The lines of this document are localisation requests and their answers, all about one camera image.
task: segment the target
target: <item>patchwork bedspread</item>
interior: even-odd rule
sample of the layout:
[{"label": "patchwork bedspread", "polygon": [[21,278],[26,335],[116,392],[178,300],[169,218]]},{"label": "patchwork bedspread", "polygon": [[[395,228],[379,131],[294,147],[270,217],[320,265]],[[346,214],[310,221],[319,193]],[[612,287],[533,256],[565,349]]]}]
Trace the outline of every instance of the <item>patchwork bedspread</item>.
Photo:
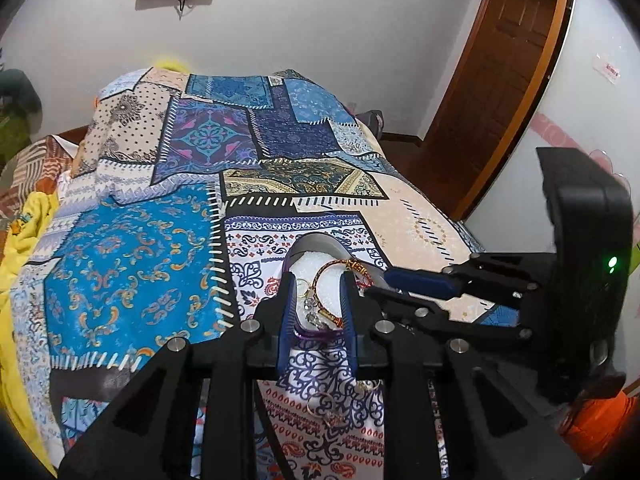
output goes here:
[{"label": "patchwork bedspread", "polygon": [[[382,269],[468,258],[464,231],[333,95],[293,71],[151,68],[99,99],[79,176],[12,289],[20,370],[55,465],[168,338],[218,338],[251,317],[276,293],[296,237],[331,234]],[[492,308],[470,297],[444,306],[469,322]],[[382,394],[355,388],[339,343],[300,343],[287,374],[258,386],[260,478],[280,478],[265,420],[297,478],[382,478]],[[344,428],[306,412],[319,391]]]}]

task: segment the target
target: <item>brown patterned cloth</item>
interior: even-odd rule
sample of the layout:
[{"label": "brown patterned cloth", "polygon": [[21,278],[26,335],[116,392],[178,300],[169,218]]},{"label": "brown patterned cloth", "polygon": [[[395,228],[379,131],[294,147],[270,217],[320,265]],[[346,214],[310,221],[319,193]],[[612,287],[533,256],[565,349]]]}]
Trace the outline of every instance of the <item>brown patterned cloth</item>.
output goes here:
[{"label": "brown patterned cloth", "polygon": [[0,174],[0,262],[11,222],[20,214],[31,191],[51,194],[60,173],[72,159],[53,136],[44,137],[12,158]]}]

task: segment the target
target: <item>yellow cloth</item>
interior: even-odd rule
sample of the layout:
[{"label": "yellow cloth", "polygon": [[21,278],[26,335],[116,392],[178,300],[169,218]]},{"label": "yellow cloth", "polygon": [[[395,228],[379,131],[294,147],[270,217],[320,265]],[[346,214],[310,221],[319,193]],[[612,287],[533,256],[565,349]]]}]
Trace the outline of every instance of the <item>yellow cloth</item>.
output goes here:
[{"label": "yellow cloth", "polygon": [[57,209],[56,194],[32,192],[22,208],[21,219],[9,227],[4,246],[4,260],[0,264],[0,403],[34,455],[54,475],[55,469],[36,430],[27,392],[18,369],[9,288]]}]

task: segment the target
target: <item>wall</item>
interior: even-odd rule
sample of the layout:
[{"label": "wall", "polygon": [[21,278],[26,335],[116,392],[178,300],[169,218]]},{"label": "wall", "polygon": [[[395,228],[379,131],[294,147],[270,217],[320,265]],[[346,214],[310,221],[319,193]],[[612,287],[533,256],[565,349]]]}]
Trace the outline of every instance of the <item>wall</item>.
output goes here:
[{"label": "wall", "polygon": [[220,75],[295,68],[388,130],[415,133],[469,0],[26,0],[1,46],[40,95],[40,135],[87,124],[118,75],[175,57]]},{"label": "wall", "polygon": [[458,31],[458,36],[456,38],[455,43],[453,44],[453,48],[450,51],[449,59],[447,59],[447,63],[444,66],[444,70],[442,72],[442,76],[440,77],[440,81],[433,91],[426,94],[428,97],[424,102],[428,103],[426,106],[426,111],[423,114],[419,114],[415,117],[415,121],[418,121],[415,124],[415,127],[411,129],[411,131],[416,131],[416,134],[424,139],[427,132],[429,131],[429,127],[431,126],[431,122],[440,107],[440,103],[442,102],[442,98],[444,97],[447,88],[449,87],[449,82],[453,77],[453,73],[456,71],[456,67],[458,66],[458,62],[460,61],[460,56],[462,56],[462,51],[465,48],[466,40],[469,37],[471,32],[471,28],[473,27],[474,21],[476,20],[476,15],[478,14],[478,9],[480,7],[480,3],[482,0],[469,0],[468,6],[466,7],[465,15],[462,19],[462,25],[460,30]]},{"label": "wall", "polygon": [[[593,69],[605,56],[621,77],[616,85]],[[574,12],[552,78],[536,118],[504,169],[466,222],[489,251],[546,251],[552,228],[542,195],[542,174],[535,147],[548,146],[535,130],[540,114],[564,131],[587,153],[604,150],[613,171],[631,184],[634,210],[640,208],[640,47],[610,0],[575,0]],[[621,318],[629,380],[640,376],[640,269],[631,275]]]}]

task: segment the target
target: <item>paisley pattern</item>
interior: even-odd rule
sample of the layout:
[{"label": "paisley pattern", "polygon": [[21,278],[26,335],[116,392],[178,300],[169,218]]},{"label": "paisley pattern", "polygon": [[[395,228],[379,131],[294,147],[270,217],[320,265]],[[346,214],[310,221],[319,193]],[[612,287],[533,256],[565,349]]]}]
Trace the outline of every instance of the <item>paisley pattern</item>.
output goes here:
[{"label": "paisley pattern", "polygon": [[[300,235],[330,234],[381,269],[468,258],[472,237],[373,143],[337,98],[292,70],[152,68],[101,92],[80,175],[11,290],[20,373],[53,465],[171,337],[220,337],[274,296]],[[448,303],[454,319],[508,322],[486,302]],[[295,344],[286,373],[258,387],[271,421],[263,427],[257,402],[258,478],[283,478],[282,452],[297,479],[382,480],[382,391],[356,384],[342,341]],[[334,398],[343,426],[306,410],[318,392]],[[424,431],[438,438],[445,478],[447,430],[430,394],[436,426]],[[202,406],[192,476],[205,416]]]}]

